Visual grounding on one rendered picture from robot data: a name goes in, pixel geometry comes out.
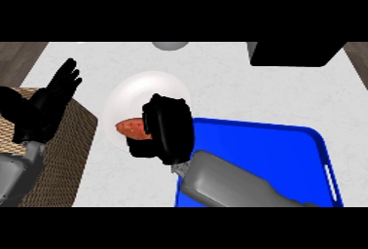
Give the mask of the white plate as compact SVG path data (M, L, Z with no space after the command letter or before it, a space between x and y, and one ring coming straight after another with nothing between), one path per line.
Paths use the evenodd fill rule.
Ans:
M183 99L190 105L189 92L181 80L161 71L144 71L130 76L113 88L104 102L101 123L110 143L125 153L130 151L127 137L116 131L115 124L130 118L141 117L141 106L158 93Z

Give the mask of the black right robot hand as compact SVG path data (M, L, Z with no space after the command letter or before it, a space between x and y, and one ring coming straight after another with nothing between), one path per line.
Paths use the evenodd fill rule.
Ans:
M158 158L165 165L189 161L193 148L193 124L183 99L155 93L141 106L143 130L147 140L127 139L130 154L135 158Z

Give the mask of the blue tray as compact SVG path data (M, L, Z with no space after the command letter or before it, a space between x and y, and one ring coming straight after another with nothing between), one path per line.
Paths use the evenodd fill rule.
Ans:
M193 130L192 156L196 151L208 152L263 178L282 196L301 203L341 206L325 141L314 129L196 118ZM205 206L183 194L181 177L175 206Z

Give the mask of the grey round object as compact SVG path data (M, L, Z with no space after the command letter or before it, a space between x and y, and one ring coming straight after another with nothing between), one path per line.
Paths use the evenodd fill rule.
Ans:
M153 42L152 45L161 51L169 52L181 49L187 45L187 42Z

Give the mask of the brown wicker basket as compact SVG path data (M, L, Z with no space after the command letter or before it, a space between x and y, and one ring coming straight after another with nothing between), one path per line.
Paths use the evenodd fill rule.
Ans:
M13 89L29 99L36 89ZM42 169L34 186L16 207L69 207L88 156L97 118L70 100L53 139L44 144ZM23 155L23 143L13 142L14 125L0 116L0 153Z

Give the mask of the orange sweet potato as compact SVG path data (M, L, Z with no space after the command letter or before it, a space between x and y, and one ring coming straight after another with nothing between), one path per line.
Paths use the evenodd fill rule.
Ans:
M133 140L150 140L152 136L144 133L143 119L131 118L115 124L116 131Z

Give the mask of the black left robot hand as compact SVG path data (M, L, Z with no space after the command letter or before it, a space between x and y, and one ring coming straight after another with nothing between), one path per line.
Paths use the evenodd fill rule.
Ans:
M53 139L79 83L76 62L69 58L47 87L29 99L8 87L0 87L0 116L14 125L14 143L45 143Z

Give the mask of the black box appliance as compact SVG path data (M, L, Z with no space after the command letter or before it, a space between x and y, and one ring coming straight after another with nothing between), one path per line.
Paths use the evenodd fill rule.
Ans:
M322 67L342 46L341 41L248 42L249 64L252 66Z

